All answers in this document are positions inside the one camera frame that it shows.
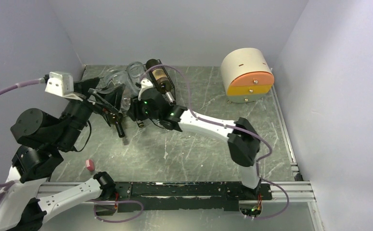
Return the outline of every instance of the white wall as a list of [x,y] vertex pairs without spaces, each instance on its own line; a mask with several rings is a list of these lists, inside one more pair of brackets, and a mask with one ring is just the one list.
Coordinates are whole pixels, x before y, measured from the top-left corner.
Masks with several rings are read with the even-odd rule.
[[373,0],[310,0],[274,73],[326,230],[373,231]]
[[256,47],[273,66],[308,0],[50,0],[84,64],[156,57],[220,66]]
[[[0,89],[20,81],[67,71],[76,79],[81,63],[60,21],[46,0],[0,1]],[[10,127],[26,109],[59,116],[67,101],[44,92],[44,85],[17,89],[0,97],[0,182],[6,180],[19,145]]]

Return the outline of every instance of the cylindrical drawer box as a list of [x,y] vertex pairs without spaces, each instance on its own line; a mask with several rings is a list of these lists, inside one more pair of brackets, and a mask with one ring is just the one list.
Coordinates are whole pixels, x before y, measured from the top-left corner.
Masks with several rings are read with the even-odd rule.
[[226,95],[235,103],[247,103],[264,96],[274,84],[274,76],[256,48],[229,53],[220,66]]

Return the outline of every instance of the marble floor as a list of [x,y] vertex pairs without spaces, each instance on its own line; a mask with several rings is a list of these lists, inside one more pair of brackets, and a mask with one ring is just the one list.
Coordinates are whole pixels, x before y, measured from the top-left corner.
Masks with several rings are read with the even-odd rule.
[[[88,65],[83,79],[105,77],[124,66]],[[271,92],[252,103],[227,103],[219,67],[179,67],[190,81],[188,99],[185,80],[168,70],[179,105],[192,103],[192,109],[212,117],[237,120],[247,118],[255,130],[273,147],[273,154],[261,161],[260,173],[269,180],[292,181],[290,156]],[[145,121],[138,128],[128,117],[121,139],[100,115],[93,114],[92,135],[80,153],[64,153],[64,162],[54,171],[51,181],[86,181],[92,173],[85,161],[91,158],[96,171],[107,171],[115,181],[232,181],[240,180],[238,166],[231,160],[227,144],[190,132],[168,131]],[[89,129],[84,128],[76,147],[84,145]],[[268,152],[262,144],[258,156]]]

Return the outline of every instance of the yellow drawer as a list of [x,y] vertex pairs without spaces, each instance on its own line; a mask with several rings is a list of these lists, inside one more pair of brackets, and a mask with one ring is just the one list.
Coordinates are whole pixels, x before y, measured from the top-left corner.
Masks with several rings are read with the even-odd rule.
[[272,84],[268,85],[252,85],[252,86],[238,86],[233,87],[229,86],[227,89],[227,95],[248,95],[248,94],[265,94],[269,92],[271,89]]

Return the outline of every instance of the pink eraser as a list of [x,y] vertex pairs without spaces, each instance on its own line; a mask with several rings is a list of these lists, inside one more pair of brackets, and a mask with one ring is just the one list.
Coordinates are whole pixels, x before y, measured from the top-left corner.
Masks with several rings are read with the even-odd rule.
[[94,162],[91,159],[86,160],[86,168],[90,172],[95,170]]

